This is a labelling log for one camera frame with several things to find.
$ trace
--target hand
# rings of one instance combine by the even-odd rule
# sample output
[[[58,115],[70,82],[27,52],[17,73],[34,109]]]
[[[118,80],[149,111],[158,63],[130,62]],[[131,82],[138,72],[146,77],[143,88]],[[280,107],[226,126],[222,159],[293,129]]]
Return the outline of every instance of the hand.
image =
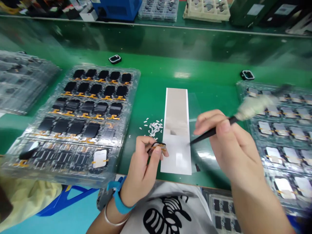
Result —
[[[198,116],[195,135],[201,135],[216,126],[216,135],[210,143],[221,170],[232,184],[246,192],[255,192],[266,184],[261,159],[251,135],[238,124],[230,125],[220,110]]]
[[[120,191],[120,198],[127,207],[134,206],[150,192],[156,180],[159,160],[163,159],[161,147],[157,146],[147,165],[147,151],[156,140],[149,136],[138,136],[136,142],[136,151],[131,158],[128,176]]]

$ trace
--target finger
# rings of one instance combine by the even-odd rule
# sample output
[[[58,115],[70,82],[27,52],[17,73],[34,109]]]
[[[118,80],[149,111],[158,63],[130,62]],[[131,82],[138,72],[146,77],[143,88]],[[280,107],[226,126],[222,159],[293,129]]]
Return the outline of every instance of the finger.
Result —
[[[204,120],[203,122],[199,123],[196,127],[194,134],[201,135],[204,132],[207,132],[209,129],[215,127],[217,123],[227,119],[227,117],[223,114],[216,114],[211,116],[210,118]]]
[[[162,153],[163,153],[163,155],[164,155],[165,157],[169,157],[169,153],[168,153],[167,148],[165,148],[165,150],[164,150]]]
[[[202,114],[200,114],[198,117],[197,117],[197,121],[196,121],[196,124],[195,124],[195,128],[197,128],[197,126],[203,122],[204,120],[210,118],[211,116],[214,116],[216,114],[222,114],[222,111],[220,110],[210,110],[210,111],[207,111],[207,112],[204,112]]]
[[[136,155],[140,156],[145,153],[145,145],[154,144],[156,140],[150,136],[138,136],[136,142]]]
[[[238,159],[245,153],[241,149],[229,120],[223,120],[216,126],[217,137],[222,149],[223,160]]]
[[[252,136],[237,123],[232,125],[233,132],[242,150],[252,159],[258,160],[258,150]]]
[[[161,154],[162,149],[160,146],[157,146],[152,152],[145,176],[143,178],[143,180],[147,181],[147,183],[153,183],[156,179],[157,168]]]
[[[148,143],[145,145],[145,152],[147,152],[152,147],[152,144]]]

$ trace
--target fingernail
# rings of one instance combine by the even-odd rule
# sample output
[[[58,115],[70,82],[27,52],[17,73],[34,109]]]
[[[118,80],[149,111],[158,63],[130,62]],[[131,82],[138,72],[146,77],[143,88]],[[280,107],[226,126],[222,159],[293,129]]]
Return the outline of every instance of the fingernail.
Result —
[[[156,146],[154,150],[155,150],[155,153],[160,153],[162,149],[160,148],[160,146]]]
[[[229,120],[224,120],[221,122],[221,130],[222,132],[229,132],[231,129],[230,121]]]

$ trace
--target white label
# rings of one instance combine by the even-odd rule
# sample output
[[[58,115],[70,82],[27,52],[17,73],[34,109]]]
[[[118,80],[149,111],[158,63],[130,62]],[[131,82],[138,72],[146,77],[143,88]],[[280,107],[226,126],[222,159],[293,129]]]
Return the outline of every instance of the white label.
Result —
[[[297,5],[283,4],[274,13],[276,15],[289,15]]]
[[[275,178],[275,183],[277,188],[281,192],[281,196],[284,199],[296,199],[296,196],[293,194],[292,187],[285,178]]]
[[[252,97],[255,97],[255,98],[258,95],[258,90],[254,89],[254,88],[249,88],[248,92],[249,92],[249,96],[252,96]]]
[[[272,135],[270,125],[267,122],[258,122],[260,131],[264,134]]]
[[[302,103],[302,101],[301,101],[301,99],[300,99],[298,94],[289,94],[289,96],[291,97],[292,102]]]
[[[295,181],[299,187],[299,191],[304,197],[312,198],[312,186],[307,178],[295,177]]]
[[[289,107],[283,107],[281,108],[281,110],[283,111],[283,114],[287,117],[287,118],[296,118],[295,114],[293,113],[293,110]]]
[[[298,108],[297,112],[299,113],[302,119],[311,120],[311,115],[309,114],[308,110]]]
[[[289,136],[285,125],[283,123],[274,123],[273,127],[275,128],[275,130],[277,131],[277,134],[280,136]]]
[[[282,164],[282,158],[280,156],[279,150],[277,148],[266,147],[266,152],[269,157],[269,160],[274,163]]]
[[[311,150],[301,150],[301,155],[303,159],[309,166],[312,166],[312,151]]]
[[[311,150],[301,150],[302,157],[306,159],[312,159],[312,151]]]
[[[297,140],[306,140],[306,136],[303,133],[301,128],[298,127],[290,127],[290,130],[292,131],[293,136],[297,139]]]
[[[248,11],[247,15],[253,15],[253,16],[257,16],[260,11],[262,10],[262,8],[264,7],[264,5],[261,4],[254,4],[250,10]]]
[[[293,148],[283,147],[287,160],[291,163],[300,164],[299,157]]]
[[[103,167],[106,165],[107,150],[99,150],[94,152],[93,168]]]
[[[277,110],[277,108],[275,106],[270,106],[267,108],[267,111],[269,112],[270,116],[275,116],[275,117],[279,117],[279,111]]]
[[[312,105],[312,97],[311,96],[302,96],[308,105]]]

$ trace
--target printed graphic on shirt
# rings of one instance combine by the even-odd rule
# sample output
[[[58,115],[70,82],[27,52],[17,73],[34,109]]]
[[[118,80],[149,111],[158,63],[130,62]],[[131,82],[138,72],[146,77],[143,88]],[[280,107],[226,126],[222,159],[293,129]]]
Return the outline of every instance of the printed graphic on shirt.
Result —
[[[176,215],[180,213],[187,221],[192,221],[187,212],[182,209],[181,202],[187,203],[189,197],[183,200],[183,197],[163,197],[160,198],[164,204],[162,214],[155,208],[148,209],[143,217],[143,224],[149,234],[179,234],[182,223]]]

